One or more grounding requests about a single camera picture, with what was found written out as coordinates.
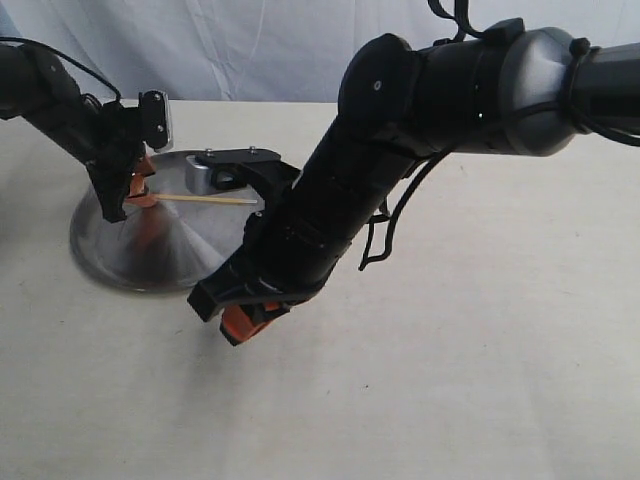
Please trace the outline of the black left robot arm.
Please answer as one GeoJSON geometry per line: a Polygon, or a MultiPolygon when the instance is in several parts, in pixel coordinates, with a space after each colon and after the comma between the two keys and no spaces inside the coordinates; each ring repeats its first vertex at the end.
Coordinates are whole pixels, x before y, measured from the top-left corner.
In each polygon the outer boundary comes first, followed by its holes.
{"type": "Polygon", "coordinates": [[[83,93],[60,52],[38,42],[1,45],[1,118],[22,117],[87,170],[110,223],[126,219],[125,201],[134,178],[154,173],[145,158],[171,144],[166,95],[151,90],[136,107],[118,98],[101,103],[83,93]]]}

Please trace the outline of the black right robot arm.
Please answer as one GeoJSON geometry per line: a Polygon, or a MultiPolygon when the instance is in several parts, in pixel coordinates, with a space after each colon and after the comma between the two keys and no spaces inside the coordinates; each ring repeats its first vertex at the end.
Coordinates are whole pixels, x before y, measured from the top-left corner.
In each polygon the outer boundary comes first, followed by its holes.
{"type": "Polygon", "coordinates": [[[518,18],[422,50],[382,35],[348,65],[302,168],[240,166],[264,209],[189,305],[241,344],[312,299],[359,231],[395,229],[401,211],[386,200],[400,181],[414,192],[454,152],[549,156],[588,133],[638,145],[637,44],[596,47],[518,18]]]}

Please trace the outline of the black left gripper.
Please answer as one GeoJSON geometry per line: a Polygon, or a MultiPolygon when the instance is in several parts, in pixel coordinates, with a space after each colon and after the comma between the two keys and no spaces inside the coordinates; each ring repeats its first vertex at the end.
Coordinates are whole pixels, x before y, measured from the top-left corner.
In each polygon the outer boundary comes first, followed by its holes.
{"type": "Polygon", "coordinates": [[[154,175],[155,167],[151,157],[144,155],[139,108],[107,102],[90,118],[89,133],[91,154],[85,168],[103,218],[110,223],[125,220],[126,198],[128,204],[153,207],[157,199],[145,177],[154,175]]]}

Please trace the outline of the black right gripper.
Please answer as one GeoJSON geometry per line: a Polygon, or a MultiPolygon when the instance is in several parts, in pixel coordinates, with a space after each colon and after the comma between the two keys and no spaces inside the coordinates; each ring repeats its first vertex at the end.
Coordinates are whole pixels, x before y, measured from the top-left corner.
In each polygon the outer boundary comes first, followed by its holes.
{"type": "Polygon", "coordinates": [[[187,302],[237,346],[323,288],[355,235],[385,198],[375,172],[305,168],[293,188],[247,225],[241,246],[187,302]]]}

